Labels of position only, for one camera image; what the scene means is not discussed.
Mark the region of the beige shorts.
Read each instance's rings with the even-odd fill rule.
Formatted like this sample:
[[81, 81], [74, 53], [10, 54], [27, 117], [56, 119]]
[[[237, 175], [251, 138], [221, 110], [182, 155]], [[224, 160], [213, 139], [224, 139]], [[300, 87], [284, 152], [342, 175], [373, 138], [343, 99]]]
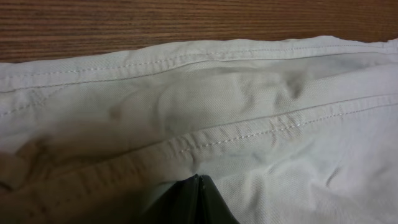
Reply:
[[397, 222], [397, 41], [173, 42], [1, 64], [2, 223]]

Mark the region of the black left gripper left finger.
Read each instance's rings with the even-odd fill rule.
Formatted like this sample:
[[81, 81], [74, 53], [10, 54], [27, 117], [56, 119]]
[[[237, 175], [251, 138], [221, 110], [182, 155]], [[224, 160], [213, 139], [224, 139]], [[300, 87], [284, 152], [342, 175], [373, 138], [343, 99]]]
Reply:
[[137, 221], [142, 224], [197, 224], [199, 176], [176, 182]]

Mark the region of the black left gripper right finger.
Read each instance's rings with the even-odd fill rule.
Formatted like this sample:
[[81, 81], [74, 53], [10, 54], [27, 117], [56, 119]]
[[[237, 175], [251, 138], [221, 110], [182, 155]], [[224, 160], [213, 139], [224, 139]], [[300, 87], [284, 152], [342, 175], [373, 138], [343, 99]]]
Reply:
[[201, 175], [199, 180], [197, 223], [239, 224], [230, 212], [211, 177]]

